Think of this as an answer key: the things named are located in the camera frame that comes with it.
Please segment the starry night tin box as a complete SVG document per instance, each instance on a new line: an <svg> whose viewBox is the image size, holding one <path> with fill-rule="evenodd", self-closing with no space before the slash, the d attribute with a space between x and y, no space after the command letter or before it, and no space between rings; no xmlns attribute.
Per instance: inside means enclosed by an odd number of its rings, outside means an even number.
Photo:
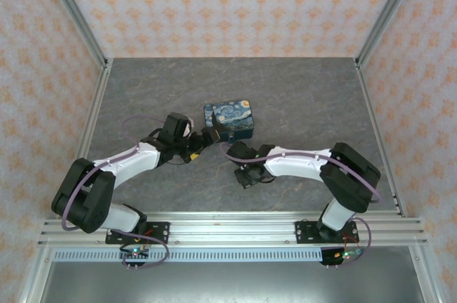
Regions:
<svg viewBox="0 0 457 303"><path fill-rule="evenodd" d="M207 104L204 106L204 118L207 127L217 130L220 142L228 142L228 135L233 131L236 141L253 137L254 121L248 100Z"/></svg>

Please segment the circuit board with lights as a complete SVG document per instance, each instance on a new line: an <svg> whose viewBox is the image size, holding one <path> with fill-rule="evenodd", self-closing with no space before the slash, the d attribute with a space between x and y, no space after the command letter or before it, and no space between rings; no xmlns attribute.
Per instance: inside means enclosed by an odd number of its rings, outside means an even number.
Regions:
<svg viewBox="0 0 457 303"><path fill-rule="evenodd" d="M336 253L333 255L334 259L342 259L342 260L347 260L347 259L355 259L359 256L361 256L363 253L363 250L360 248L357 249L338 249Z"/></svg>
<svg viewBox="0 0 457 303"><path fill-rule="evenodd" d="M149 249L144 246L122 245L119 247L122 259L148 259Z"/></svg>

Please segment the grey metal sheet panel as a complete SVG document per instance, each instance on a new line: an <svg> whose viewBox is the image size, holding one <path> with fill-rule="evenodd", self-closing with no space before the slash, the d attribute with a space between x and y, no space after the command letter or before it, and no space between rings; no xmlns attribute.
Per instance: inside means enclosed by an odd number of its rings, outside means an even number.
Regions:
<svg viewBox="0 0 457 303"><path fill-rule="evenodd" d="M414 269L368 262L55 263L40 303L424 303Z"/></svg>

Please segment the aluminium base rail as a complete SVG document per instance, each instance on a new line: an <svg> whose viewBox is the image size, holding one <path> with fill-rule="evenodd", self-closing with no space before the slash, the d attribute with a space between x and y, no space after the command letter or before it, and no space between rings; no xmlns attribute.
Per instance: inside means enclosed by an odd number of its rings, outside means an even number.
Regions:
<svg viewBox="0 0 457 303"><path fill-rule="evenodd" d="M176 247L295 247L294 223L318 219L316 212L157 212L149 221L169 222L169 244ZM394 211L362 215L357 223L360 243L373 246L426 245L430 239L419 218L402 217Z"/></svg>

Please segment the aluminium side rail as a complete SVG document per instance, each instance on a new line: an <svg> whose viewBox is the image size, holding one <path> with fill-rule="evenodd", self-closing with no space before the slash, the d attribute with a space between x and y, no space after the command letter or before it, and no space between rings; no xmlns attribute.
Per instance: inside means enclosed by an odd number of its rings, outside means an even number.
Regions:
<svg viewBox="0 0 457 303"><path fill-rule="evenodd" d="M361 90L363 92L363 96L366 101L366 106L367 106L368 114L370 116L371 123L373 126L374 134L376 137L376 142L377 142L380 154L381 154L383 168L386 173L388 184L389 184L389 187L391 190L391 196L392 196L391 200L396 204L396 211L401 215L401 217L405 218L408 216L408 212L406 211L403 197L401 196L401 193L399 191L396 176L394 174L393 168L390 163L389 155L388 155L386 146L384 144L382 131L381 131L380 125L378 123L378 120L376 118L376 112L374 109L374 105L371 101L371 97L368 92L368 86L367 86L366 80L363 76L362 68L361 68L361 65L359 64L358 59L354 58L353 60L354 60L355 68L356 68L357 77L358 77L359 83L361 85Z"/></svg>
<svg viewBox="0 0 457 303"><path fill-rule="evenodd" d="M66 231L77 230L79 228L78 224L81 219L84 219L86 213L84 201L87 198L87 193L84 193L82 188L84 187L84 180L87 181L94 172L94 166L84 156L89 151L111 65L112 60L108 60L101 68L99 81L90 104L89 115L86 119L82 141L77 153L79 158L70 166L51 204L52 211L61 217L61 225Z"/></svg>

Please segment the aluminium corner post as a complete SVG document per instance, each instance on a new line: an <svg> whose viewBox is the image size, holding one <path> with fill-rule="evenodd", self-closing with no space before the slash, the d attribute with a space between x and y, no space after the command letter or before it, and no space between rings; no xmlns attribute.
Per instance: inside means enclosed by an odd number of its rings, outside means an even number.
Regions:
<svg viewBox="0 0 457 303"><path fill-rule="evenodd" d="M361 69L368 61L401 1L402 0L387 0L384 4L381 13L379 14L360 50L359 55L354 59L358 69Z"/></svg>
<svg viewBox="0 0 457 303"><path fill-rule="evenodd" d="M94 33L92 32L88 21L86 20L82 11L80 10L77 1L61 0L61 2L63 3L64 7L69 13L69 16L74 22L76 29L83 37L86 45L89 48L89 51L91 52L91 55L94 57L94 59L100 66L105 67L108 63L108 59L106 58L104 52L101 49L101 46L96 40L96 37L94 36Z"/></svg>

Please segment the aluminium frame leg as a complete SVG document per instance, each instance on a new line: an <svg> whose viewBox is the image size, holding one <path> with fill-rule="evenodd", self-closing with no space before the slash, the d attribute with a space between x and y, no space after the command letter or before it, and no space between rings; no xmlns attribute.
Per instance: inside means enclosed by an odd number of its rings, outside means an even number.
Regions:
<svg viewBox="0 0 457 303"><path fill-rule="evenodd" d="M54 260L55 249L46 246L39 248L26 278L19 303L40 303Z"/></svg>
<svg viewBox="0 0 457 303"><path fill-rule="evenodd" d="M433 283L431 268L428 265L424 247L410 246L409 252L418 279L424 303L441 303Z"/></svg>

